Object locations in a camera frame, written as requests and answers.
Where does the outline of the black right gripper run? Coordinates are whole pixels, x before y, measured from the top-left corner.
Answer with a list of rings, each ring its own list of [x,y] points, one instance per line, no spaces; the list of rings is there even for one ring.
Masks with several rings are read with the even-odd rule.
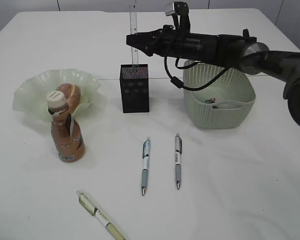
[[[161,57],[181,58],[201,62],[215,59],[218,36],[190,33],[178,35],[174,29],[159,28],[149,32],[138,32],[126,36],[126,44],[143,52],[148,57],[154,54]]]

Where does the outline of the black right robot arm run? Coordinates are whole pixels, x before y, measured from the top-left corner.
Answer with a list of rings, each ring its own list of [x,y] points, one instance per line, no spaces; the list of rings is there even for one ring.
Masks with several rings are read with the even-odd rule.
[[[188,87],[175,76],[170,81],[179,89],[200,91],[234,68],[248,75],[260,72],[285,82],[283,98],[293,120],[300,126],[300,52],[269,50],[267,45],[250,36],[248,29],[242,35],[209,35],[192,33],[189,26],[163,28],[129,34],[126,44],[151,57],[156,54],[192,60],[222,67],[212,80],[200,87]]]

